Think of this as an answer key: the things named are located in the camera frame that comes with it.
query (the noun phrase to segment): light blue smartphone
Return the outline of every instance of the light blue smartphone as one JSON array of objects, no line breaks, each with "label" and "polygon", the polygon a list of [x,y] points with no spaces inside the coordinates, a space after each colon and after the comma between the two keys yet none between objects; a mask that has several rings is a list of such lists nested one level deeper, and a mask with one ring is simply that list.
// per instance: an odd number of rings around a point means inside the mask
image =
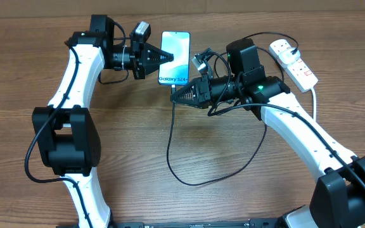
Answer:
[{"label": "light blue smartphone", "polygon": [[160,65],[158,71],[160,85],[181,86],[188,83],[189,42],[189,32],[163,32],[161,49],[173,54],[174,61]]}]

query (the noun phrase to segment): robotic arm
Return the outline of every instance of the robotic arm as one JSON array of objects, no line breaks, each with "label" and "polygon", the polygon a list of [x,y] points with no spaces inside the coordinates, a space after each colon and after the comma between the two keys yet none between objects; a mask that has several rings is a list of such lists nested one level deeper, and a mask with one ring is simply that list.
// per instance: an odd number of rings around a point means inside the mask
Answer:
[{"label": "robotic arm", "polygon": [[228,76],[213,78],[207,63],[212,57],[208,48],[192,59],[202,76],[173,93],[170,99],[195,108],[208,108],[218,102],[239,99],[244,109],[251,110],[259,120],[280,134],[306,164],[317,183],[310,206],[283,215],[274,225],[261,227],[355,228],[365,224],[365,191],[357,180],[301,119],[263,104],[280,106],[303,117],[364,183],[365,157],[358,158],[324,131],[305,112],[282,80],[266,77],[253,40],[234,41],[226,47],[226,52],[234,74],[232,80]]},{"label": "robotic arm", "polygon": [[[162,63],[172,61],[173,55],[146,43],[150,25],[140,22],[131,32],[131,46],[113,45],[113,29],[117,25],[106,15],[93,15],[89,31],[74,32],[67,41],[70,50],[68,66],[63,80],[49,102],[48,107],[35,108],[32,114],[35,133],[38,133],[53,110],[61,103],[76,69],[78,70],[68,98],[54,120],[42,129],[37,142],[43,164],[53,169],[54,174],[78,183],[88,215],[84,214],[80,196],[75,186],[65,181],[79,215],[79,224],[74,227],[114,227],[112,213],[105,203],[96,167],[101,156],[101,142],[89,114],[91,97],[97,78],[104,69],[132,70],[135,79],[159,69]],[[70,127],[72,135],[56,134],[56,130]]]}]

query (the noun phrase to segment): wall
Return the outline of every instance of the wall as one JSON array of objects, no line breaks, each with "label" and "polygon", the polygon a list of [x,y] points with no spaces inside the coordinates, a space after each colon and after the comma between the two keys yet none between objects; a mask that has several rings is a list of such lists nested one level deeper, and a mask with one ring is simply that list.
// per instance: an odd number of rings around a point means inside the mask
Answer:
[{"label": "wall", "polygon": [[0,18],[365,10],[365,0],[0,0]]}]

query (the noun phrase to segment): power strip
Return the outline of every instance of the power strip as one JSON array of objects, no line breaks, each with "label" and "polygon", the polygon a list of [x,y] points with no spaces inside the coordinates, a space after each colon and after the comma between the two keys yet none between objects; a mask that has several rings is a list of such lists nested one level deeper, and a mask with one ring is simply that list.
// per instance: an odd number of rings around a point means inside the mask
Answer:
[{"label": "power strip", "polygon": [[271,54],[278,60],[278,63],[301,92],[307,92],[317,84],[317,78],[300,58],[299,50],[295,54],[291,53],[294,49],[284,39],[274,41],[269,47]]}]

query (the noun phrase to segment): wooden table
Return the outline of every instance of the wooden table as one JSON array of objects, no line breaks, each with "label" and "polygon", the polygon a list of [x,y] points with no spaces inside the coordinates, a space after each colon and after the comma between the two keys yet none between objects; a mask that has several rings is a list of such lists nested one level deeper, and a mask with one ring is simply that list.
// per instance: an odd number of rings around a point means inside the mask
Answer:
[{"label": "wooden table", "polygon": [[[340,143],[365,155],[365,11],[246,13],[211,15],[112,16],[127,32],[141,20],[151,23],[149,43],[159,46],[164,30],[191,32],[191,55],[207,47],[223,52],[248,34],[278,31],[300,43],[302,58],[319,78],[318,122]],[[0,20],[0,227],[54,227],[77,223],[63,183],[36,184],[23,171],[34,136],[31,114],[46,106],[63,77],[74,31],[89,28],[89,17]],[[268,45],[280,37],[254,37]],[[279,75],[265,53],[267,75]],[[106,71],[104,80],[121,78]],[[199,74],[191,67],[190,77]],[[286,76],[303,107],[311,112],[311,94],[302,94]],[[269,129],[254,161],[239,175],[202,187],[180,184],[165,161],[169,137],[170,88],[129,79],[96,85],[91,113],[102,143],[98,167],[101,188],[115,220],[188,222],[278,217],[311,200],[315,183],[287,143]],[[236,110],[207,117],[207,110],[177,106],[171,164],[187,182],[234,172],[257,147],[264,130],[250,112]],[[54,177],[31,157],[31,172]]]}]

